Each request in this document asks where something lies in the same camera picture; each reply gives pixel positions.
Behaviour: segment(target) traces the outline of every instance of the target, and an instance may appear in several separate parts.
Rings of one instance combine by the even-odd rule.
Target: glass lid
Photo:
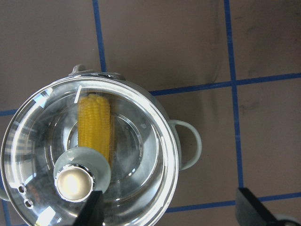
[[[77,149],[83,155],[71,161]],[[99,153],[105,163],[93,157]],[[105,188],[95,171],[109,178]],[[174,194],[178,155],[168,123],[145,96],[117,80],[74,76],[41,89],[18,110],[2,144],[1,173],[30,225],[72,224],[98,188],[105,190],[103,225],[153,225]],[[83,190],[66,194],[74,173]]]

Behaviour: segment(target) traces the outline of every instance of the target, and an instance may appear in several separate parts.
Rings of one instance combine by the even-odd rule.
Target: stainless steel pot
[[[78,147],[78,99],[90,93],[111,105],[110,165],[101,154]],[[188,162],[182,162],[176,125],[189,128],[197,141]],[[1,149],[6,191],[0,195],[29,225],[59,226],[73,222],[93,189],[103,190],[106,226],[153,225],[170,204],[179,170],[195,164],[201,149],[197,130],[170,120],[149,92],[117,73],[77,65],[67,78],[33,94],[11,120]],[[62,197],[58,188],[59,175],[70,169],[79,172],[80,183],[91,182],[81,186],[87,193],[74,201]]]

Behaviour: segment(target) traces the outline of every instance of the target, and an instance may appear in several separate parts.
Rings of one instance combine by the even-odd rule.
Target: tile floor
[[[102,64],[151,91],[170,118],[202,136],[201,159],[180,172],[157,225],[238,225],[238,186],[249,187],[272,213],[301,220],[300,1],[0,0],[0,6],[0,139],[34,91],[76,64],[96,71]],[[183,128],[179,134],[187,159],[195,141]],[[2,201],[0,226],[22,224]]]

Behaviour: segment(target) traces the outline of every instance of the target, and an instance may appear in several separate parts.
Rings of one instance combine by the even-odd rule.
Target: yellow corn
[[[95,94],[81,97],[78,102],[79,146],[100,152],[107,161],[110,155],[110,104]]]

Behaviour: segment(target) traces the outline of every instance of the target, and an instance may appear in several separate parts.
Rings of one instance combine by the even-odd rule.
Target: lid knob
[[[81,202],[93,191],[94,178],[87,168],[81,165],[66,165],[58,172],[55,185],[63,199]]]

